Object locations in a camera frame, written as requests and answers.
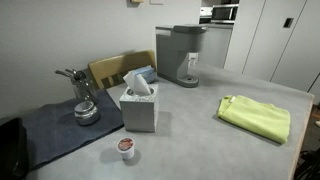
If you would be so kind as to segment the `white wall switch plate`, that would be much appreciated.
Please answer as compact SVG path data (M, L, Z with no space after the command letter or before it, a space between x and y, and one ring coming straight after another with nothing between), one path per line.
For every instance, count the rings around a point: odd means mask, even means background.
M149 0L151 5L163 5L164 0Z

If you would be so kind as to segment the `dark blue placemat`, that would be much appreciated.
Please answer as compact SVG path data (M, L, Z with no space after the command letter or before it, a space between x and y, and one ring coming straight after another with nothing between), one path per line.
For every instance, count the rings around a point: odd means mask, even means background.
M70 99L46 104L22 116L27 131L30 170L36 170L72 153L124 126L121 110L106 90L98 90L97 108L100 118L88 126L80 126L74 116L79 103Z

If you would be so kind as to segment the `white tissue sheet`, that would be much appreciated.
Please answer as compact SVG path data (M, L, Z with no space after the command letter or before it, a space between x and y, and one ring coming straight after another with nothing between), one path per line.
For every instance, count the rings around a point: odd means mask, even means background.
M123 79L136 95L147 96L151 94L149 86L141 74L135 74L133 71L129 71Z

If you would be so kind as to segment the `beige wall dial switch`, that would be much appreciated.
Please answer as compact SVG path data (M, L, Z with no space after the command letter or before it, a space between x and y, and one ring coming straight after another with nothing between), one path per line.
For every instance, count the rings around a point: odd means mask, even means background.
M130 0L132 3L143 3L145 0Z

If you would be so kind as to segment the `grey coffee maker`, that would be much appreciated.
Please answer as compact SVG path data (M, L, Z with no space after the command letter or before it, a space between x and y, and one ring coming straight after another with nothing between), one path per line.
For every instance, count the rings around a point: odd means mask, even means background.
M199 78L188 73L189 53L199 53L206 28L200 25L156 27L157 74L186 88L194 88Z

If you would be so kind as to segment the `black bin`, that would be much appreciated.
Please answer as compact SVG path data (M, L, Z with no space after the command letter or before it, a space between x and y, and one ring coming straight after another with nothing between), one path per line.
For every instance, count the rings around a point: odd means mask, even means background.
M23 180L28 169L26 129L14 118L0 126L0 180Z

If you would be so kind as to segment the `grey tissue box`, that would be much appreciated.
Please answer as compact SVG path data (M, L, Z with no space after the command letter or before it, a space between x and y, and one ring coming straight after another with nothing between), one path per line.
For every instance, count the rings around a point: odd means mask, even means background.
M119 99L124 126L127 131L154 133L158 120L158 85L149 86L151 94L136 95L129 87Z

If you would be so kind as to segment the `silver microwave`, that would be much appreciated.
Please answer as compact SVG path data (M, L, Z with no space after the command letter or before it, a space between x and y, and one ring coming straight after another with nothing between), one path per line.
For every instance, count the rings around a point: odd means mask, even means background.
M236 19L238 4L214 5L212 7L211 21L215 23L231 23Z

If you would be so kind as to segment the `black wall panel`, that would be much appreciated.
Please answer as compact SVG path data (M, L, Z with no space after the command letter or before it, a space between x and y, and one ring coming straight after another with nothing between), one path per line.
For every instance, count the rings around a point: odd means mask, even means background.
M283 25L283 28L290 28L293 23L294 18L287 18Z

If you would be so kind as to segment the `red-lidded coffee pod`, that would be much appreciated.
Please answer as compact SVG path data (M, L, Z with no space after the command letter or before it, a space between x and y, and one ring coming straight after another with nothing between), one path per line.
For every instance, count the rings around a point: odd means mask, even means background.
M133 158L135 153L135 141L132 138L124 137L120 139L116 147L123 160L130 160Z

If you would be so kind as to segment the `wooden chair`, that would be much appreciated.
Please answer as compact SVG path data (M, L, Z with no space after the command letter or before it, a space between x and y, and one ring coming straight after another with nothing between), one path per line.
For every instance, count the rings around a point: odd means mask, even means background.
M130 70L145 66L156 68L155 53L145 50L96 60L88 64L98 89L107 89L124 82L123 76Z

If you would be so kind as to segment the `yellow-green microfiber towel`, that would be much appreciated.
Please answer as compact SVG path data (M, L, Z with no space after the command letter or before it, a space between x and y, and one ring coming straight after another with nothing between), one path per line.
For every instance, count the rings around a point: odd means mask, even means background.
M285 144L290 132L290 113L283 108L255 101L242 95L224 96L217 110L222 120Z

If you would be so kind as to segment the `round metal tin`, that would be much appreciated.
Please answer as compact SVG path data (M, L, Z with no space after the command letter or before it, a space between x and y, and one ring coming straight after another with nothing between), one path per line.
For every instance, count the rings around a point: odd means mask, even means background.
M79 125L87 126L100 118L100 112L92 101L84 101L75 106L74 116Z

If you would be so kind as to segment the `blue face mask stack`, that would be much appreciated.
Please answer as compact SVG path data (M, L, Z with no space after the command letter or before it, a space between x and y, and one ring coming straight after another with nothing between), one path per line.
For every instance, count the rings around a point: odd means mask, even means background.
M145 66L133 71L135 75L141 75L147 83L152 83L155 80L155 70L151 66Z

